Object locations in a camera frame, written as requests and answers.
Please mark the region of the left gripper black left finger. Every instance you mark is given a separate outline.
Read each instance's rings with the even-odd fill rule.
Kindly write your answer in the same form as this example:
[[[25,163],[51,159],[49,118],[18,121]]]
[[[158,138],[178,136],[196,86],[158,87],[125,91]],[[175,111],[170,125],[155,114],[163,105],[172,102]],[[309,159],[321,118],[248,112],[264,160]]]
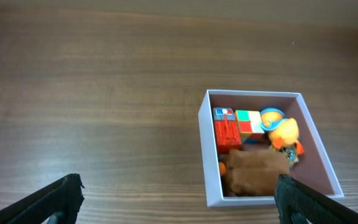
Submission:
[[[79,174],[68,174],[0,210],[0,224],[76,223],[84,201]]]

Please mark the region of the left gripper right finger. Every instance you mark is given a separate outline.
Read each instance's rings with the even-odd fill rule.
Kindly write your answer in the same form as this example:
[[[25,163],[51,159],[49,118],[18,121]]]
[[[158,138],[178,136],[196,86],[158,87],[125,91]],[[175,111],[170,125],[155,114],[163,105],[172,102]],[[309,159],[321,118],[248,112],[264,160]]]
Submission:
[[[289,175],[278,176],[274,199],[280,224],[358,224],[357,212]]]

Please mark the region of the yellow round spinner toy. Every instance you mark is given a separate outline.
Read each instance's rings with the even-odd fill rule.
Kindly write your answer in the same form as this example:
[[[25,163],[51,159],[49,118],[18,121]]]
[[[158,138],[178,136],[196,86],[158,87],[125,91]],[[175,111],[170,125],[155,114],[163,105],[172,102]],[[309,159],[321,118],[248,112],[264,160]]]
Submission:
[[[273,145],[270,145],[269,149],[282,153],[288,159],[290,168],[292,168],[299,161],[298,153],[294,146],[282,147],[279,149],[274,147]]]

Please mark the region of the brown plush toy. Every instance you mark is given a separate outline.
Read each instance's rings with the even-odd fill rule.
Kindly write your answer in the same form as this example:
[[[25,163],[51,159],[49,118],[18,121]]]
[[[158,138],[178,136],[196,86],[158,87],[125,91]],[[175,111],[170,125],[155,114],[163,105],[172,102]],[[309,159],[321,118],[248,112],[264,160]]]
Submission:
[[[280,152],[232,149],[219,161],[219,174],[228,197],[272,196],[279,175],[290,174],[290,163]]]

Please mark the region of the yellow duck toy blue hat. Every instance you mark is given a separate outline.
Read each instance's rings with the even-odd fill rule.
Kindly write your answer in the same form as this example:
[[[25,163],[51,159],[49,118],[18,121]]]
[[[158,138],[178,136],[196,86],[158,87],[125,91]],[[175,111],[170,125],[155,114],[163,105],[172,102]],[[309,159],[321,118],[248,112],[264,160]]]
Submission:
[[[285,113],[276,108],[266,108],[260,112],[261,128],[267,132],[270,143],[275,149],[294,147],[298,155],[305,150],[300,142],[298,123],[294,118],[286,118]]]

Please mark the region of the colourful puzzle cube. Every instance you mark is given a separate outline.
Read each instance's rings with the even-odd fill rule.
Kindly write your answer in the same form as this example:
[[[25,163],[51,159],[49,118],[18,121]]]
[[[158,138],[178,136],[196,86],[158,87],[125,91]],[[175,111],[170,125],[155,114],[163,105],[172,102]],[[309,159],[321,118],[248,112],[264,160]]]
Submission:
[[[265,131],[261,127],[262,120],[259,111],[236,110],[235,117],[243,141],[264,137]]]

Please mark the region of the white box pink inside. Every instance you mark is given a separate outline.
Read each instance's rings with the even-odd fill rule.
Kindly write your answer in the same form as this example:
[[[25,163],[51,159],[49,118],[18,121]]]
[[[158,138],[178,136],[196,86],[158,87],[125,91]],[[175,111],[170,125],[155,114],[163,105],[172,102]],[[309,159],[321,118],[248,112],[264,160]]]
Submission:
[[[295,118],[305,154],[291,176],[329,198],[343,198],[344,193],[331,165],[318,130],[301,93],[282,91],[207,90],[198,112],[203,158],[206,201],[209,207],[273,205],[272,196],[226,197],[221,184],[213,125],[213,108],[261,111],[277,108]]]

